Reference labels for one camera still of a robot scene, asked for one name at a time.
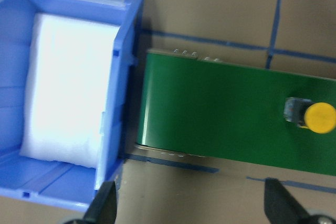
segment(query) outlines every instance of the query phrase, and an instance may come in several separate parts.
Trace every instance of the blue container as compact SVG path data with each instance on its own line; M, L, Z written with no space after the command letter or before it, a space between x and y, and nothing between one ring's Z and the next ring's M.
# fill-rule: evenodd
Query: blue container
M134 19L142 0L0 0L0 194L85 211L105 180L122 170L118 158L132 55ZM97 169L19 156L24 129L24 93L36 13L119 25L114 41Z

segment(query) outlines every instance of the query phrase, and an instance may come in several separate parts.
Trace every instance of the screw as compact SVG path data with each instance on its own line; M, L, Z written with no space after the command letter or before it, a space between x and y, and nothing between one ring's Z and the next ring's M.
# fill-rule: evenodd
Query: screw
M329 218L324 217L324 216L321 216L321 217L317 220L317 222L318 222L319 224L332 224L332 221L331 221Z

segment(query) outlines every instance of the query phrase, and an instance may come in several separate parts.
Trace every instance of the white padding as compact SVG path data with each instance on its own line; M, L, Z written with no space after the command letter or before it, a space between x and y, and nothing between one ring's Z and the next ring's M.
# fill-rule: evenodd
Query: white padding
M20 155L97 167L119 26L36 14Z

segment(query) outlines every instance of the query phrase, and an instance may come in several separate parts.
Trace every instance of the green surface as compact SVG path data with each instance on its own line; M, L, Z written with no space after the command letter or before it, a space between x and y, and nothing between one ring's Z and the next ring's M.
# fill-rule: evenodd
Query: green surface
M336 82L149 53L138 143L336 175L336 130L285 121L288 97L336 106Z

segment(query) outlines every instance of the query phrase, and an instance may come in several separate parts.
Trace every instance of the yellow circle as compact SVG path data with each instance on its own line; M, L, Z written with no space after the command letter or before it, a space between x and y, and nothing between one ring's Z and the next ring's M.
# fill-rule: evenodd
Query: yellow circle
M336 110L328 103L318 102L307 108L304 120L311 131L328 133L336 127Z

